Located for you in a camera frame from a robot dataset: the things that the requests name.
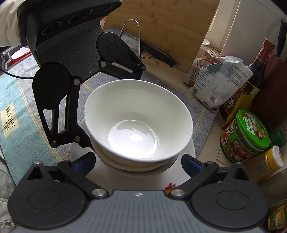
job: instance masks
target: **black cable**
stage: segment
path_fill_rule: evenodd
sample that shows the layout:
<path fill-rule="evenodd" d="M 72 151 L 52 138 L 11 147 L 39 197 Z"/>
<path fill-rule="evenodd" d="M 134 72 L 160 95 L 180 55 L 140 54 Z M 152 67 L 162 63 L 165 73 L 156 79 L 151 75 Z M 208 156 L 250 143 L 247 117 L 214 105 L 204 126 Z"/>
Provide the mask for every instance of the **black cable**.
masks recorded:
<path fill-rule="evenodd" d="M 33 79 L 33 78 L 34 78 L 34 77 L 21 77 L 21 76 L 13 75 L 13 74 L 8 73 L 8 72 L 5 71 L 5 70 L 2 70 L 1 68 L 0 68 L 0 71 L 2 71 L 2 72 L 5 73 L 5 74 L 8 74 L 8 75 L 10 75 L 10 76 L 12 76 L 12 77 L 14 77 L 14 78 L 20 78 L 20 79 Z"/>

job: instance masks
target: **white sleeve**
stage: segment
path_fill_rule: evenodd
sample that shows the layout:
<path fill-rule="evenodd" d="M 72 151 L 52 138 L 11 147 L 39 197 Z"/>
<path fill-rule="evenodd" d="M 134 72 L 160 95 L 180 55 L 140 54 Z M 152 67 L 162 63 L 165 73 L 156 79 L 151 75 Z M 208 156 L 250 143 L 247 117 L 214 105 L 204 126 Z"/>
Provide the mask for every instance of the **white sleeve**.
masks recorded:
<path fill-rule="evenodd" d="M 13 190 L 16 185 L 12 179 L 12 176 L 8 170 L 8 167 L 1 163 L 0 161 L 0 232 L 8 233 L 14 228 L 14 224 L 12 226 L 3 224 L 4 221 L 10 221 L 12 223 L 12 219 L 9 215 L 7 203 L 10 198 Z"/>
<path fill-rule="evenodd" d="M 17 9 L 25 0 L 5 0 L 0 5 L 0 47 L 20 45 Z"/>

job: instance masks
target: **kitchen knife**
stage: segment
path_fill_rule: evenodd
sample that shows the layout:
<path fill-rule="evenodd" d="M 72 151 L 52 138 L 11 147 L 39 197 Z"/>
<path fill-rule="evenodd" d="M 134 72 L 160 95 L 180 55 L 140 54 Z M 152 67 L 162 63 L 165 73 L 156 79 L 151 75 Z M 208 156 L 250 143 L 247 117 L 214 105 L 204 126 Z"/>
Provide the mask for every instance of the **kitchen knife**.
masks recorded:
<path fill-rule="evenodd" d="M 106 29 L 105 32 L 113 32 L 120 35 L 121 30 L 116 27 L 109 27 Z M 132 49 L 134 49 L 136 52 L 139 51 L 139 39 L 125 31 L 123 31 L 121 39 Z M 170 55 L 168 55 L 166 52 L 160 50 L 159 48 L 147 43 L 144 40 L 141 40 L 141 54 L 142 52 L 146 50 L 150 55 L 152 55 L 154 58 L 161 60 L 162 62 L 168 64 L 171 68 L 174 68 L 177 63 L 172 59 Z"/>
<path fill-rule="evenodd" d="M 278 35 L 278 43 L 277 43 L 277 53 L 276 56 L 280 57 L 282 50 L 286 41 L 286 33 L 287 33 L 287 22 L 284 19 L 281 19 L 280 31 Z"/>

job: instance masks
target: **knife handle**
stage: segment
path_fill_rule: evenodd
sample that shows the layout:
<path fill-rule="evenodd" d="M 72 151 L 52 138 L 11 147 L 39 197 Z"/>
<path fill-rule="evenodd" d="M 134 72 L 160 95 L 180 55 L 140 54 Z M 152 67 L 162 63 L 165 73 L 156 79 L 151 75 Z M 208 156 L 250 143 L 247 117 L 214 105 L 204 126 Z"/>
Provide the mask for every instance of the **knife handle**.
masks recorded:
<path fill-rule="evenodd" d="M 281 19 L 281 25 L 277 43 L 277 53 L 276 53 L 278 57 L 280 57 L 283 47 L 285 45 L 286 33 L 287 33 L 287 22 L 284 19 Z"/>
<path fill-rule="evenodd" d="M 168 55 L 166 52 L 158 49 L 157 47 L 152 46 L 151 44 L 145 42 L 144 40 L 141 40 L 141 53 L 144 50 L 146 50 L 154 58 L 157 58 L 158 60 L 161 60 L 162 62 L 168 64 L 171 68 L 177 65 L 175 60 L 173 60 L 172 57 Z"/>

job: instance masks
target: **green lid jar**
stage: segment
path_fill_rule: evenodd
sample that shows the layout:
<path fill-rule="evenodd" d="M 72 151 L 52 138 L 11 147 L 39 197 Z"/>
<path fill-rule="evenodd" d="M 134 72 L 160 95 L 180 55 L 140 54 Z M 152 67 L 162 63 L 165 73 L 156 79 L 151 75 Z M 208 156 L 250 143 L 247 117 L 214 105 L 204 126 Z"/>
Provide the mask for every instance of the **green lid jar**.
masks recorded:
<path fill-rule="evenodd" d="M 269 143 L 269 135 L 262 122 L 243 109 L 221 134 L 222 149 L 233 162 L 251 159 L 264 151 Z"/>

